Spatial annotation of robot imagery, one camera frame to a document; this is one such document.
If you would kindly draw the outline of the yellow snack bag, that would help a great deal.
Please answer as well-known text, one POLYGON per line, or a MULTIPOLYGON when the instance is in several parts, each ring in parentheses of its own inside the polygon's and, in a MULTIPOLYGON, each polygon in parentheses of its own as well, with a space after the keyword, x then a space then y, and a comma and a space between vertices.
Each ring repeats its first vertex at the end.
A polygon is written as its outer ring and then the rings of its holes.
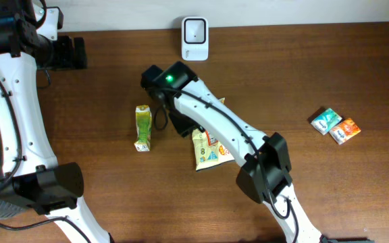
POLYGON ((195 129, 192 131, 196 171, 209 169, 234 161, 230 151, 210 132, 195 129))

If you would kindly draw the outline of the green yellow juice carton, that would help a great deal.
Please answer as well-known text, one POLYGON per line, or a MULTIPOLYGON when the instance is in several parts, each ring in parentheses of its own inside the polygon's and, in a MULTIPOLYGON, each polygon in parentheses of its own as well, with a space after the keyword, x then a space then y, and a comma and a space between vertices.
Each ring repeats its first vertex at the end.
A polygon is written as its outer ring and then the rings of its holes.
POLYGON ((148 105, 139 105, 135 110, 137 139, 134 143, 138 152, 151 150, 152 115, 148 105))

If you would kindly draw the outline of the teal tissue pack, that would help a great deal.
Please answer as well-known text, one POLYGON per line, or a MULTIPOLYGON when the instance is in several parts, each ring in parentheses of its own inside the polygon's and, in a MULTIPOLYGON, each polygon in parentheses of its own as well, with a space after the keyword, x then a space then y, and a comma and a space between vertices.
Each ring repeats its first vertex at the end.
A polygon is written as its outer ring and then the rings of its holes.
POLYGON ((312 122, 311 125, 322 135, 327 134, 334 126, 342 121, 342 117, 333 109, 327 108, 320 113, 312 122))

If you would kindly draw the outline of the orange tissue pack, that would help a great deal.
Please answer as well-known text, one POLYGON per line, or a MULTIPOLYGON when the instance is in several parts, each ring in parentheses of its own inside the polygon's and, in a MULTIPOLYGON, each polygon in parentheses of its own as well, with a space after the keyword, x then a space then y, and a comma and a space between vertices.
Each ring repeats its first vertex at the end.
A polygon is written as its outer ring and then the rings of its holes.
POLYGON ((339 145, 341 145, 357 135, 360 131, 361 129, 359 126, 351 118, 348 118, 334 126, 329 131, 329 134, 339 145))

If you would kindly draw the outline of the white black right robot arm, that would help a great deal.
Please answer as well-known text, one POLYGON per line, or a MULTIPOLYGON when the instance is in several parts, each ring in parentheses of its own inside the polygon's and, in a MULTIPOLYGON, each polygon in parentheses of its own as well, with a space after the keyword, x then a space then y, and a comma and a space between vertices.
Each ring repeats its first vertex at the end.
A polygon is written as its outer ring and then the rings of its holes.
POLYGON ((252 201, 269 209, 287 242, 326 241, 296 197, 283 136, 268 136, 240 119, 181 61, 166 70, 152 65, 142 73, 140 85, 168 110, 181 136, 199 128, 229 150, 240 167, 238 187, 252 201))

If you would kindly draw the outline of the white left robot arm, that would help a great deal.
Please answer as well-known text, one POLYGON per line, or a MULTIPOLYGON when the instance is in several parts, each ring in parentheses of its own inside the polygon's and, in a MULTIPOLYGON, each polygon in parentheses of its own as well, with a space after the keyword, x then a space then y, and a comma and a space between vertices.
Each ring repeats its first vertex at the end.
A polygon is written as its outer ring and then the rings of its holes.
POLYGON ((0 1, 0 227, 32 209, 71 242, 111 242, 84 199, 76 163, 60 165, 38 101, 39 71, 87 67, 82 38, 60 36, 63 13, 31 1, 0 1))

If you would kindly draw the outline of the white barcode scanner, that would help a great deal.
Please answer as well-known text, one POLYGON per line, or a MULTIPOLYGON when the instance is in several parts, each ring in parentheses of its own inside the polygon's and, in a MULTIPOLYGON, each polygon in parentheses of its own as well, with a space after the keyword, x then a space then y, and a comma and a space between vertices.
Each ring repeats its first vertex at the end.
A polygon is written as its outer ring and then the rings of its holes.
POLYGON ((205 61, 209 56, 209 23, 198 16, 185 17, 181 22, 182 58, 205 61))

